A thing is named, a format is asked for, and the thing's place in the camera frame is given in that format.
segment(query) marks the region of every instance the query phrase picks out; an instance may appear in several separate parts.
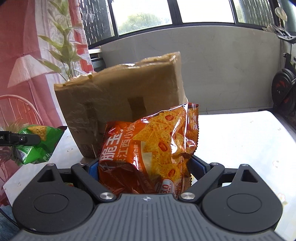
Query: cardboard box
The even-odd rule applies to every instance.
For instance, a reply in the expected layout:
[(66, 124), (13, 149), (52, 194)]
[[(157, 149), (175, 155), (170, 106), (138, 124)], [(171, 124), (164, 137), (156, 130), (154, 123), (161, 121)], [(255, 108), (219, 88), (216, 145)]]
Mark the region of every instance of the cardboard box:
[(85, 157), (95, 157), (108, 121), (134, 122), (187, 102), (179, 52), (78, 76), (54, 90)]

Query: orange snack bag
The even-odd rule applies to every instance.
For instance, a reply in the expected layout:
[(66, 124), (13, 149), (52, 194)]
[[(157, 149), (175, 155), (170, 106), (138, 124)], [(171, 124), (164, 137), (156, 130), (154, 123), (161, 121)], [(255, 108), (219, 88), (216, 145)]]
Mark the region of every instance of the orange snack bag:
[(111, 192), (172, 193), (191, 185), (187, 161), (197, 148), (198, 105), (185, 103), (133, 123), (108, 123), (100, 182)]

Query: sky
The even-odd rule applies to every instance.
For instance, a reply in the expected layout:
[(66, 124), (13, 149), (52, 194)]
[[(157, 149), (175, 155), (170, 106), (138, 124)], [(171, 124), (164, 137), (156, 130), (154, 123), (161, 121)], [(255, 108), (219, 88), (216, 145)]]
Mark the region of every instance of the sky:
[[(234, 22), (229, 0), (177, 1), (184, 23)], [(123, 24), (128, 16), (137, 13), (151, 13), (160, 19), (171, 19), (167, 0), (114, 0), (112, 8), (118, 26)]]

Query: cable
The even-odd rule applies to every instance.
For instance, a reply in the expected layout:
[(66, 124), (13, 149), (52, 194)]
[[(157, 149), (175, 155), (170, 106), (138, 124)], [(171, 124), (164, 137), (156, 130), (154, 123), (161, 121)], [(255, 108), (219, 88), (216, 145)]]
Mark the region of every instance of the cable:
[(15, 221), (13, 221), (1, 208), (0, 208), (0, 213), (4, 216), (4, 217), (6, 217), (13, 225), (15, 225), (15, 226), (17, 226), (18, 227), (18, 225), (17, 225), (17, 223), (15, 222)]

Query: silver screw head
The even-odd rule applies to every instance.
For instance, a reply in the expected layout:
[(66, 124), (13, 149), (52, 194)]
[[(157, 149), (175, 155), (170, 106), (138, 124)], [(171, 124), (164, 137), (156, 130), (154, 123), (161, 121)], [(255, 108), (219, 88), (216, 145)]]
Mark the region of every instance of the silver screw head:
[(100, 194), (100, 198), (104, 200), (111, 200), (112, 198), (114, 198), (114, 194), (110, 192), (103, 192)]
[(185, 200), (192, 200), (195, 198), (195, 195), (192, 192), (183, 192), (181, 193), (181, 198)]

